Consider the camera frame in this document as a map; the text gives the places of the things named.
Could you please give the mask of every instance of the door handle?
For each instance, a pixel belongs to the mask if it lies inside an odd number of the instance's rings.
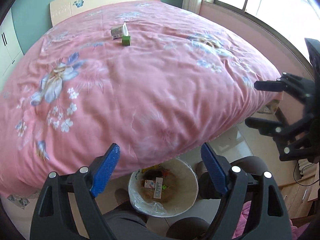
[[[4,37],[5,44],[6,44],[6,45],[8,45],[8,43],[7,43],[7,40],[6,40],[6,38],[5,38],[5,34],[4,34],[4,33],[3,33],[3,37]]]
[[[1,33],[1,36],[2,36],[2,40],[3,40],[3,43],[4,43],[4,46],[6,46],[6,41],[5,41],[5,38],[4,38],[4,33]]]

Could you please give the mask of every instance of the wooden cabinet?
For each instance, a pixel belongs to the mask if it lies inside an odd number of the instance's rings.
[[[0,26],[0,91],[23,57],[12,21],[11,9]]]
[[[315,181],[315,175],[299,180],[302,185],[310,185]],[[312,186],[304,187],[297,183],[290,183],[279,187],[287,207],[289,217],[306,217],[310,211],[312,202],[308,202]]]

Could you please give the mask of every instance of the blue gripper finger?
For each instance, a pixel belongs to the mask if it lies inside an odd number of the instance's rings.
[[[102,193],[113,173],[120,158],[120,147],[117,144],[112,144],[109,150],[98,163],[95,161],[93,165],[93,184],[90,192],[93,197],[97,197]]]
[[[222,195],[225,195],[228,192],[227,174],[231,165],[225,157],[217,156],[213,149],[206,143],[201,147],[201,158],[209,172],[215,189]]]

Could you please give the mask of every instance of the bed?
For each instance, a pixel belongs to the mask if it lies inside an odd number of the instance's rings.
[[[124,22],[127,47],[110,34]],[[158,0],[76,14],[30,48],[1,92],[0,194],[29,197],[49,172],[73,173],[113,142],[113,178],[169,160],[279,99],[253,87],[278,77],[239,36]]]

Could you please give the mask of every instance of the small box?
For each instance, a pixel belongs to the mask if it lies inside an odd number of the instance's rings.
[[[121,38],[122,36],[128,36],[128,35],[129,35],[129,32],[128,32],[126,23],[124,23],[119,27],[114,27],[111,29],[111,36],[113,39]]]
[[[130,46],[131,37],[130,36],[122,36],[122,45]]]

